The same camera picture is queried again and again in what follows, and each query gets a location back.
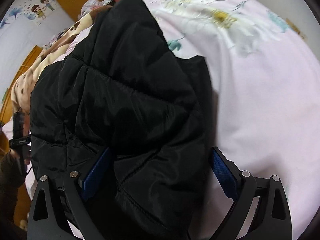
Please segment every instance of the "person's hand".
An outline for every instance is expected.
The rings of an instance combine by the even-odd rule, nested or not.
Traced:
[[[18,154],[15,150],[13,150],[13,149],[10,150],[10,156],[11,156],[13,159],[16,159],[16,160],[20,159],[19,154]],[[30,157],[30,150],[29,150],[29,151],[28,151],[28,156],[27,156],[27,158],[24,159],[24,164],[25,164],[25,165],[29,165],[29,164],[30,164],[30,161],[31,161],[31,157]]]

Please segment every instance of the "black puffer jacket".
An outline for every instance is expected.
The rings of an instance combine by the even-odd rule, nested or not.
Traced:
[[[144,2],[122,0],[33,90],[36,178],[60,178],[110,147],[113,179],[87,204],[103,235],[185,239],[206,179],[211,105],[204,58],[176,58]]]

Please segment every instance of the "bed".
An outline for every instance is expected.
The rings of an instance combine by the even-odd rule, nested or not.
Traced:
[[[287,21],[304,37],[320,60],[320,0],[257,0]]]
[[[298,239],[320,206],[319,61],[283,19],[255,0],[144,2],[177,57],[206,57],[217,99],[212,146],[256,177],[279,175]],[[67,48],[64,54],[55,60],[67,56]],[[208,239],[231,204],[212,173],[191,238]],[[253,205],[238,237],[254,211]]]

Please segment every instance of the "black cable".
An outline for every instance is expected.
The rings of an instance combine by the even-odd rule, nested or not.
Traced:
[[[32,166],[30,167],[29,171],[27,172],[27,175],[30,173],[31,169],[32,169]]]
[[[190,237],[190,234],[189,234],[189,231],[187,231],[187,237],[189,240],[191,240],[191,237]]]

